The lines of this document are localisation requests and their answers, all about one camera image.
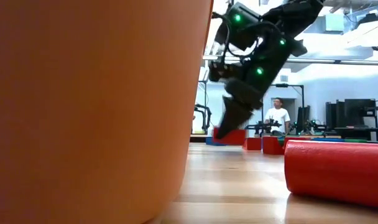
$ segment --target person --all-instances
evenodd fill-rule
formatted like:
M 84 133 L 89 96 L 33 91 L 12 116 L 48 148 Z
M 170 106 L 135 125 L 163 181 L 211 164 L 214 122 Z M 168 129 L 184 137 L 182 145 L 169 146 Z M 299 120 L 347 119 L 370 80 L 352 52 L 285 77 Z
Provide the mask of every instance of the person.
M 282 108 L 283 106 L 283 99 L 275 98 L 274 100 L 274 107 L 269 109 L 265 115 L 265 123 L 269 123 L 271 119 L 277 121 L 281 124 L 280 127 L 273 126 L 270 129 L 270 132 L 273 134 L 274 131 L 279 131 L 281 133 L 288 134 L 290 132 L 290 116 L 286 109 Z

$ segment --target green mat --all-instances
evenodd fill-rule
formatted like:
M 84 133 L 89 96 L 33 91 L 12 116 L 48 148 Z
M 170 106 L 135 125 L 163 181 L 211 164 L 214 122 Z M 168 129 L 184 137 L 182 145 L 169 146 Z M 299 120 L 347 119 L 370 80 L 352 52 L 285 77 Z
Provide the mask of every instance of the green mat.
M 344 139 L 344 142 L 367 143 L 367 140 L 364 140 L 364 139 Z

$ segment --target orange container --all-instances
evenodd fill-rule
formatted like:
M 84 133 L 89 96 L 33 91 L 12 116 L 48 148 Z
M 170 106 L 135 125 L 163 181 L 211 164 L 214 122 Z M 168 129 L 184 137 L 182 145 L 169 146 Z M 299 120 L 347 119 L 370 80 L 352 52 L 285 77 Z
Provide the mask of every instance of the orange container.
M 211 6 L 0 0 L 0 223 L 137 224 L 174 199 Z

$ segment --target red block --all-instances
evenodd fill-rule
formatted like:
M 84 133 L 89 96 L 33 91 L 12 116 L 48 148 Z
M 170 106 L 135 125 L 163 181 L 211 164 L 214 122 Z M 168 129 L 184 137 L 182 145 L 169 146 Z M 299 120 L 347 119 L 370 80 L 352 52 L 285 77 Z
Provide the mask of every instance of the red block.
M 284 137 L 283 150 L 286 148 L 288 140 L 307 141 L 307 140 L 310 140 L 310 139 L 309 138 L 304 138 L 304 137 Z
M 262 152 L 268 155 L 284 155 L 284 150 L 280 146 L 277 137 L 264 136 L 262 137 Z
M 261 138 L 246 138 L 243 149 L 247 151 L 260 151 L 262 148 Z
M 221 144 L 228 144 L 233 146 L 242 146 L 246 139 L 246 130 L 236 129 L 231 131 L 225 138 L 216 139 L 215 136 L 218 133 L 218 128 L 214 128 L 213 141 Z
M 378 207 L 378 144 L 289 141 L 284 167 L 294 194 Z

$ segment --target red box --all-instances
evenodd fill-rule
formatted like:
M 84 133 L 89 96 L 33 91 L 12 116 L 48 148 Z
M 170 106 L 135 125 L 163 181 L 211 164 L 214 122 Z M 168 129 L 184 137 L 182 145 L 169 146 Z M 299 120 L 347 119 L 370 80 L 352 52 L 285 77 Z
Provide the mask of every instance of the red box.
M 268 155 L 284 155 L 284 149 L 280 146 L 277 137 L 262 137 L 262 152 Z
M 262 148 L 261 138 L 246 138 L 243 149 L 247 151 L 260 151 Z
M 233 146 L 242 146 L 246 140 L 246 130 L 236 129 L 231 131 L 225 138 L 216 139 L 215 136 L 218 133 L 218 128 L 214 128 L 213 141 L 221 144 L 228 144 Z

